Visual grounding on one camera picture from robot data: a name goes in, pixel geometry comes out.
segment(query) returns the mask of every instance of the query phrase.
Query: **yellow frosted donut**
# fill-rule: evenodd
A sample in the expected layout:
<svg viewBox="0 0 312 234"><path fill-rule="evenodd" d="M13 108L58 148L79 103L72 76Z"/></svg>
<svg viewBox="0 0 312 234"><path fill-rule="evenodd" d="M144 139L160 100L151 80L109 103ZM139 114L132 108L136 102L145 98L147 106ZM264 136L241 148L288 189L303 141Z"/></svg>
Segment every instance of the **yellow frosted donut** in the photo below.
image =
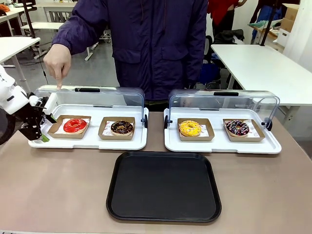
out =
<svg viewBox="0 0 312 234"><path fill-rule="evenodd" d="M197 137L200 135L201 127L195 121L184 121L180 124L180 132L186 137Z"/></svg>

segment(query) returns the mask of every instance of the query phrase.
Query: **black serving tray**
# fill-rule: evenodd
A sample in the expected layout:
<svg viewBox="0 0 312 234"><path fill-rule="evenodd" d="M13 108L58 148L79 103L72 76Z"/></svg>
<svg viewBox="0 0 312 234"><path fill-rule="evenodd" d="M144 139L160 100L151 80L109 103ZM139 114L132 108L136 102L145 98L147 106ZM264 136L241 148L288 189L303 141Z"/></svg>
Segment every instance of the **black serving tray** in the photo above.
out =
<svg viewBox="0 0 312 234"><path fill-rule="evenodd" d="M106 207L121 220L211 222L221 213L211 164L193 153L123 153Z"/></svg>

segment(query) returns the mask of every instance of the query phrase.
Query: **black pole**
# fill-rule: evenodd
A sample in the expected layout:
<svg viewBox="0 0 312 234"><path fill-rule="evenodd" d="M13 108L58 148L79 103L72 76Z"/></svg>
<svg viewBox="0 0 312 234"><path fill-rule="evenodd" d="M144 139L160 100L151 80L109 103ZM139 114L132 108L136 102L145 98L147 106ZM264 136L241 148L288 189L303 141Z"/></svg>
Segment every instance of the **black pole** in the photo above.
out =
<svg viewBox="0 0 312 234"><path fill-rule="evenodd" d="M260 46L264 46L265 40L267 39L267 36L268 36L268 34L269 34L269 31L270 31L271 23L272 23L272 21L273 21L275 12L276 12L276 10L277 10L278 1L279 1L279 0L276 0L276 2L274 3L274 5L273 5L273 7L272 7L272 12L271 12L271 15L270 15L270 19L269 19L269 22L268 22L268 26L267 26L267 28L265 29L265 33L264 33L264 35L263 35L263 39L262 39L262 42L261 42Z"/></svg>
<svg viewBox="0 0 312 234"><path fill-rule="evenodd" d="M22 2L23 2L23 7L24 7L27 23L29 25L29 30L30 30L31 37L32 38L36 38L35 31L33 29L33 26L31 25L28 9L27 9L27 5L26 5L26 0L22 0Z"/></svg>

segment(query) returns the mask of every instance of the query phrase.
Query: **red shirt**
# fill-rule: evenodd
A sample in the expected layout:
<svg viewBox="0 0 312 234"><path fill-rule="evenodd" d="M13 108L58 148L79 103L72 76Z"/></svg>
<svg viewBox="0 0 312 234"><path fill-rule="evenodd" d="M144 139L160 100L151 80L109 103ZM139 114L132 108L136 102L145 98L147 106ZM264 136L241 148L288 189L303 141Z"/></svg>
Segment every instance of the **red shirt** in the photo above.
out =
<svg viewBox="0 0 312 234"><path fill-rule="evenodd" d="M239 0L209 0L207 13L211 14L214 23L218 25L226 15L228 8L232 5L236 7Z"/></svg>

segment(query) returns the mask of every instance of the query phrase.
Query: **cardboard box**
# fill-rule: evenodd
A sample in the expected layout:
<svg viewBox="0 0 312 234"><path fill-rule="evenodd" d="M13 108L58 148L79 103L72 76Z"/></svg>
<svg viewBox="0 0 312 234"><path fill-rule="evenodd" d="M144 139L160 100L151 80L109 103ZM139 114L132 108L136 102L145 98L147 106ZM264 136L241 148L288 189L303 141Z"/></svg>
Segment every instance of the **cardboard box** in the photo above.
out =
<svg viewBox="0 0 312 234"><path fill-rule="evenodd" d="M285 18L294 21L296 19L296 16L299 10L299 5L287 4L287 3L284 3L283 5L287 7Z"/></svg>
<svg viewBox="0 0 312 234"><path fill-rule="evenodd" d="M293 20L283 18L281 23L281 29L284 29L287 32L291 32L293 29L293 24L294 24Z"/></svg>
<svg viewBox="0 0 312 234"><path fill-rule="evenodd" d="M117 121L122 121L122 120L127 121L129 123L133 123L133 131L130 135L128 136L115 136L113 134L109 136L103 135L103 131L108 121L117 122ZM99 126L98 136L102 140L132 140L132 137L135 133L135 129L136 129L136 119L134 117L104 117Z"/></svg>
<svg viewBox="0 0 312 234"><path fill-rule="evenodd" d="M90 121L87 124L87 127L80 134L56 134L55 132L59 129L59 127L63 123L63 119L65 118L88 118ZM72 115L62 115L59 116L57 122L54 123L48 131L48 134L53 138L63 138L63 139L82 139L84 134L86 133L91 122L91 116L72 116Z"/></svg>
<svg viewBox="0 0 312 234"><path fill-rule="evenodd" d="M252 124L253 124L255 130L257 131L259 137L234 137L234 136L231 136L230 131L226 128L226 124L225 124L225 121L229 121L229 120L234 120L234 119L224 118L223 119L223 126L225 128L226 133L229 136L230 141L233 141L233 142L260 142L265 138L263 131L261 130L261 128L258 126L258 124L253 119L251 119L251 121L252 121ZM244 122L248 119L236 118L235 120L240 120L240 121Z"/></svg>
<svg viewBox="0 0 312 234"><path fill-rule="evenodd" d="M276 42L285 47L290 34L290 32L287 32L284 29L280 29Z"/></svg>
<svg viewBox="0 0 312 234"><path fill-rule="evenodd" d="M209 119L207 119L207 118L178 118L177 119L178 130L180 129L179 125L182 122L187 121L187 120L195 121L195 122L199 123L200 125L206 125L207 132L208 132L209 136L184 136L179 132L181 141L211 141L214 138L214 136L215 136L214 130L211 126Z"/></svg>

